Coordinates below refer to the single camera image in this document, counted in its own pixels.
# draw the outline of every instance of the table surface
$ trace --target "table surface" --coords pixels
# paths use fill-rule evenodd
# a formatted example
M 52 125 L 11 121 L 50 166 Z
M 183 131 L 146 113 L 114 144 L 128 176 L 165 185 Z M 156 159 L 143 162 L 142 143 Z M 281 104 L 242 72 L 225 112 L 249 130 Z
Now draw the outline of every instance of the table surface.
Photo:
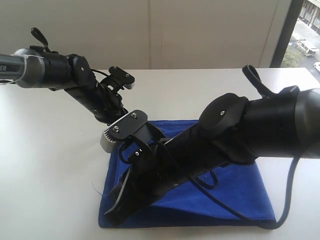
M 129 70 L 132 90 L 121 93 L 129 110 L 150 120 L 198 119 L 225 93 L 260 98 L 241 69 Z M 319 88 L 305 68 L 258 70 L 271 90 Z M 303 159 L 295 174 L 291 210 L 277 230 L 257 227 L 101 229 L 98 211 L 109 155 L 97 122 L 64 91 L 0 86 L 0 239 L 319 239 L 320 161 Z M 291 160 L 257 160 L 276 216 L 284 206 Z

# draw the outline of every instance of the folded cloth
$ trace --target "folded cloth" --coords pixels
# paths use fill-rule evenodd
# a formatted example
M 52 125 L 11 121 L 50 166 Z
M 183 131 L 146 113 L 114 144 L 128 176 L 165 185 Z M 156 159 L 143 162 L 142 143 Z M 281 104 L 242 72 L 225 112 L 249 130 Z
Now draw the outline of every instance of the folded cloth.
M 195 124 L 196 120 L 151 121 L 168 138 L 172 138 Z M 124 151 L 128 156 L 136 149 L 132 146 Z M 118 184 L 122 173 L 129 167 L 120 161 L 118 151 L 111 154 L 102 200 L 99 209 L 99 226 L 113 228 L 104 213 L 113 206 L 108 193 Z M 239 213 L 257 221 L 270 223 L 275 215 L 268 194 L 256 164 L 230 165 L 214 169 L 219 184 L 207 191 Z M 200 177 L 210 182 L 207 172 Z M 173 226 L 250 226 L 251 222 L 241 220 L 218 206 L 190 182 L 169 191 L 164 198 L 130 216 L 118 228 L 150 228 Z

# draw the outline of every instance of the building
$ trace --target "building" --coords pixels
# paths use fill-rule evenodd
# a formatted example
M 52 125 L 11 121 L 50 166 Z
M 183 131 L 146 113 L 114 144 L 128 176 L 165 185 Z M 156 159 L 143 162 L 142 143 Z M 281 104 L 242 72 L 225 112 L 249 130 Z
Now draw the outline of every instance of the building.
M 299 19 L 320 35 L 320 0 L 304 0 Z

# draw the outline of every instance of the blue towel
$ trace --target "blue towel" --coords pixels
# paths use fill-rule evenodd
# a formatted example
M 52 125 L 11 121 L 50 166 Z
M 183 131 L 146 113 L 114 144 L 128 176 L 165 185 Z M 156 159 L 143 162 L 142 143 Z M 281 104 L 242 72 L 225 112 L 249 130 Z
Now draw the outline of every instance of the blue towel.
M 195 124 L 196 120 L 152 121 L 167 137 L 172 138 Z M 128 148 L 127 156 L 136 149 Z M 117 185 L 121 174 L 129 167 L 119 160 L 118 152 L 111 154 L 102 200 L 99 209 L 99 226 L 112 228 L 104 213 L 112 207 L 108 193 Z M 219 180 L 210 194 L 239 213 L 257 221 L 270 223 L 275 214 L 256 164 L 249 166 L 230 165 L 218 167 L 214 172 Z M 201 179 L 210 182 L 210 174 Z M 173 226 L 250 226 L 250 222 L 233 216 L 204 196 L 190 182 L 169 191 L 164 198 L 130 216 L 118 228 L 150 228 Z

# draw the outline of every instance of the robotic arm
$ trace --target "robotic arm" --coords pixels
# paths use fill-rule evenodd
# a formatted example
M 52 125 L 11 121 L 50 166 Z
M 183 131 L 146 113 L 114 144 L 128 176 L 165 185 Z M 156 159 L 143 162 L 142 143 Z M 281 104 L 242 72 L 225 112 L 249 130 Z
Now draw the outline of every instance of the robotic arm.
M 220 96 L 204 109 L 198 123 L 168 139 L 144 112 L 128 113 L 123 107 L 118 90 L 132 88 L 133 76 L 114 66 L 97 82 L 83 56 L 50 51 L 37 28 L 31 33 L 44 47 L 0 55 L 0 83 L 65 90 L 109 125 L 101 146 L 108 153 L 118 150 L 120 159 L 130 164 L 110 192 L 114 205 L 105 217 L 115 226 L 186 181 L 209 188 L 198 176 L 210 172 L 214 177 L 214 168 L 249 165 L 258 157 L 320 158 L 318 88 L 300 91 L 291 86 L 273 93 L 247 65 L 243 73 L 261 99 L 250 101 L 233 93 Z M 122 152 L 132 144 L 136 150 L 125 159 Z

